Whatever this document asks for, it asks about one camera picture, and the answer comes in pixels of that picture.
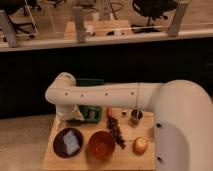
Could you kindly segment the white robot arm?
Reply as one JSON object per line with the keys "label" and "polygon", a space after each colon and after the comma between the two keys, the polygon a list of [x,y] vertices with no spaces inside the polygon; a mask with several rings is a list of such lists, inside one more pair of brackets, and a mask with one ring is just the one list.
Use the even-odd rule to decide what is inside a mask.
{"label": "white robot arm", "polygon": [[192,81],[86,87],[63,72],[47,88],[45,98],[64,118],[72,116],[77,105],[151,112],[156,171],[213,171],[213,102]]}

